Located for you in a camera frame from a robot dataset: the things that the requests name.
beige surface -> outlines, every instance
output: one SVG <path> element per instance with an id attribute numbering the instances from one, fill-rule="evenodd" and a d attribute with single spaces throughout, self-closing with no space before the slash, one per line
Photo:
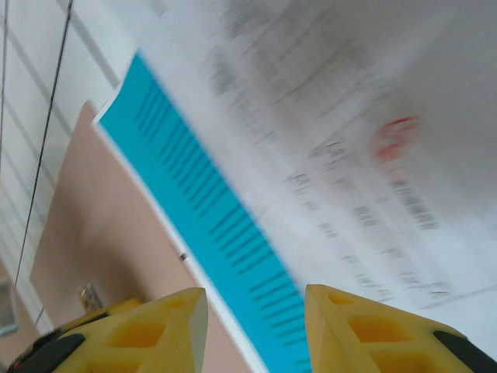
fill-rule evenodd
<path id="1" fill-rule="evenodd" d="M 108 305 L 196 286 L 142 193 L 82 109 L 61 168 L 31 281 L 54 325 L 83 313 L 88 281 Z M 210 309 L 205 373 L 250 371 Z"/>
<path id="2" fill-rule="evenodd" d="M 0 260 L 0 278 L 7 277 L 7 270 Z M 36 338 L 38 332 L 31 321 L 26 308 L 20 297 L 16 294 L 16 306 L 19 328 L 17 332 L 8 336 L 0 337 L 0 363 L 9 366 Z"/>

white paper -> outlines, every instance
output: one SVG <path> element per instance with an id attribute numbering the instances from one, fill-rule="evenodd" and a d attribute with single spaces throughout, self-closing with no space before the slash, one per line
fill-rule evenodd
<path id="1" fill-rule="evenodd" d="M 302 289 L 327 284 L 454 322 L 497 353 L 497 113 L 487 103 L 497 71 L 488 51 L 474 51 L 479 61 L 470 50 L 471 33 L 497 37 L 497 6 L 107 1 Z M 452 55 L 460 71 L 440 67 Z M 481 77 L 478 67 L 489 81 L 472 88 L 489 96 L 440 88 Z M 461 122 L 470 104 L 480 110 Z M 471 296 L 481 308 L 458 306 Z"/>

red ink mark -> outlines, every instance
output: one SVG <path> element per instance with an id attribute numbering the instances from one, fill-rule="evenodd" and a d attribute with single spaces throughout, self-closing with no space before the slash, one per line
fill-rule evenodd
<path id="1" fill-rule="evenodd" d="M 390 176 L 395 176 L 398 161 L 405 149 L 414 140 L 414 130 L 418 127 L 418 117 L 404 117 L 381 127 L 371 140 L 371 151 L 380 167 Z"/>

tile wall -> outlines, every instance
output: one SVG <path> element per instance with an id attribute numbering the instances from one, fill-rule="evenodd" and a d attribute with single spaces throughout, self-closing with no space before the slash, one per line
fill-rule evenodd
<path id="1" fill-rule="evenodd" d="M 134 42 L 98 0 L 0 0 L 0 257 L 31 319 L 52 325 L 30 283 L 79 110 L 100 108 Z"/>

yellow plastic object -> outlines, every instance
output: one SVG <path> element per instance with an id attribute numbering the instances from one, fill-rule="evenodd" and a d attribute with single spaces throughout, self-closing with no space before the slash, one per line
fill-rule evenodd
<path id="1" fill-rule="evenodd" d="M 308 285 L 305 324 L 314 373 L 471 372 L 433 332 L 447 325 L 325 285 Z"/>
<path id="2" fill-rule="evenodd" d="M 128 299 L 127 301 L 117 303 L 117 304 L 111 305 L 109 307 L 105 307 L 104 309 L 99 309 L 98 311 L 91 312 L 88 315 L 84 315 L 83 317 L 80 317 L 79 319 L 76 319 L 74 321 L 71 321 L 71 322 L 61 326 L 60 329 L 62 332 L 66 332 L 66 331 L 71 330 L 77 326 L 80 326 L 81 324 L 84 324 L 85 322 L 88 322 L 89 320 L 94 319 L 95 317 L 102 315 L 103 313 L 106 313 L 107 315 L 114 315 L 115 313 L 127 311 L 128 309 L 134 309 L 135 307 L 138 307 L 139 305 L 143 305 L 143 302 L 140 301 L 138 298 L 131 298 L 131 299 Z"/>
<path id="3" fill-rule="evenodd" d="M 56 373 L 199 373 L 207 337 L 205 290 L 179 291 L 63 336 L 74 333 L 85 341 Z"/>

